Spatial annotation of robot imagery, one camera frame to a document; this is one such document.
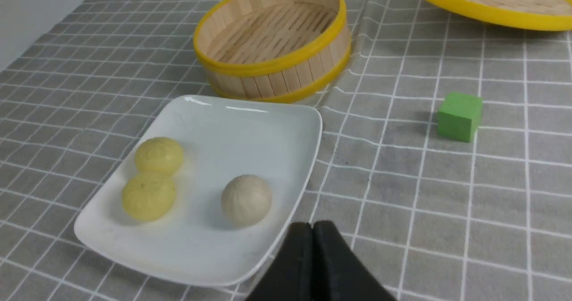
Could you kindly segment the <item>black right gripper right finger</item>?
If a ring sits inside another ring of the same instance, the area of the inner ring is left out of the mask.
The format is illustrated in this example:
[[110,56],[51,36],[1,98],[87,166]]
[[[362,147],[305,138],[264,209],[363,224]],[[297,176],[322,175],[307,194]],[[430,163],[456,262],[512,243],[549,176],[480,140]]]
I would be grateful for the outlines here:
[[313,300],[394,301],[330,220],[313,224]]

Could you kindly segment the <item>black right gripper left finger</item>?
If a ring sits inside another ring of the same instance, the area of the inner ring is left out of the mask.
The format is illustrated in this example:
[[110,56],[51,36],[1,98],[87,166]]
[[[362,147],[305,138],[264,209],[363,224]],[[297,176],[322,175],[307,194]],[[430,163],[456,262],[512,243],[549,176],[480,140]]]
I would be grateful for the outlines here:
[[310,301],[313,232],[307,222],[292,222],[282,246],[248,301]]

